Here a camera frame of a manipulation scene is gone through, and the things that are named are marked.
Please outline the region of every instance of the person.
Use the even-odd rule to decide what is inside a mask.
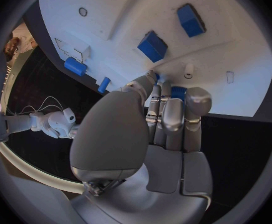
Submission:
[[[24,53],[37,47],[37,43],[29,32],[26,24],[21,23],[13,32],[12,38],[4,47],[6,61],[15,60],[19,53]]]

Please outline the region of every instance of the white panel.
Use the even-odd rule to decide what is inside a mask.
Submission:
[[[213,96],[210,112],[253,116],[272,78],[272,53],[257,25],[234,0],[39,0],[42,16],[61,57],[55,38],[71,40],[73,47],[90,46],[87,74],[107,90],[153,68],[173,86],[200,86]],[[177,9],[191,3],[206,26],[206,33],[188,38]],[[86,17],[79,8],[88,10]],[[154,30],[168,45],[163,60],[152,63],[138,48]],[[194,65],[192,79],[185,66]],[[227,72],[233,72],[228,82]]]

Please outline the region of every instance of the dark floor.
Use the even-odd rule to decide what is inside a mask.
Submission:
[[[39,107],[47,96],[70,107],[80,123],[101,95],[57,70],[37,48],[17,77],[8,106],[20,112]],[[56,104],[48,100],[46,104]],[[47,109],[54,112],[57,108]],[[272,123],[204,117],[202,151],[213,175],[213,200],[202,224],[213,223],[232,209],[261,173],[272,149]],[[43,132],[25,131],[9,136],[8,146],[33,166],[78,181],[70,170],[71,140],[54,139]]]

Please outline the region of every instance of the robotic hand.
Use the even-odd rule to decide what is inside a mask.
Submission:
[[[7,141],[11,133],[17,133],[31,129],[32,131],[43,131],[53,138],[74,139],[79,128],[75,123],[76,117],[70,108],[63,112],[33,112],[30,115],[14,115],[2,117],[1,141]]]

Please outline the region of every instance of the blue cube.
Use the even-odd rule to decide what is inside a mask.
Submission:
[[[178,9],[177,15],[181,22],[181,26],[189,37],[200,35],[206,31],[201,17],[192,5],[187,4]]]
[[[160,39],[154,31],[150,31],[145,35],[138,45],[142,51],[152,62],[157,62],[164,58],[168,46]]]

